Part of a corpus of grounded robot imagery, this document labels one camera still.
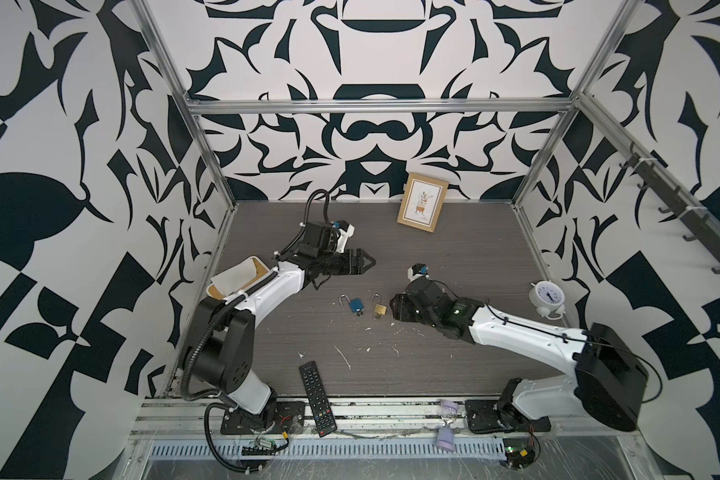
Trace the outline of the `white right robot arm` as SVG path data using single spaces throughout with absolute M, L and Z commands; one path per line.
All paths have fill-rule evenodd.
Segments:
M 584 415 L 618 431 L 638 427 L 651 365 L 606 325 L 577 329 L 529 320 L 484 301 L 454 297 L 426 276 L 396 294 L 390 307 L 398 321 L 508 350 L 557 370 L 541 380 L 509 380 L 491 408 L 485 433 L 528 431 L 544 419 Z

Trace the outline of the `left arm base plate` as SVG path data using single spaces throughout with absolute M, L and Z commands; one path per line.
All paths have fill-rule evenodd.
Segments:
M 279 401 L 268 403 L 259 414 L 236 409 L 224 414 L 220 433 L 222 435 L 298 434 L 304 429 L 306 403 L 303 401 Z

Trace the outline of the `brass padlock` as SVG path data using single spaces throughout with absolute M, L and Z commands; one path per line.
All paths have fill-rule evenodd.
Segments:
M 370 301 L 373 304 L 374 319 L 380 319 L 387 314 L 388 307 L 383 303 L 382 296 L 379 293 L 374 293 Z

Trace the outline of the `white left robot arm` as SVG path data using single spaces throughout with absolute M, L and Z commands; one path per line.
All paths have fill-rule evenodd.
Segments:
M 179 355 L 181 398 L 193 402 L 218 398 L 253 415 L 267 409 L 273 390 L 252 371 L 255 333 L 260 323 L 288 298 L 318 279 L 362 275 L 375 260 L 347 243 L 355 228 L 339 220 L 301 224 L 284 251 L 274 254 L 272 268 L 257 270 L 251 256 L 216 276 L 217 294 L 196 307 Z

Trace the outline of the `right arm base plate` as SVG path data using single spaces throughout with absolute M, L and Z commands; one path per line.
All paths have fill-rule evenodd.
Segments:
M 464 403 L 467 428 L 474 434 L 493 433 L 547 433 L 552 429 L 548 417 L 530 420 L 518 413 L 512 405 L 500 400 L 470 399 Z

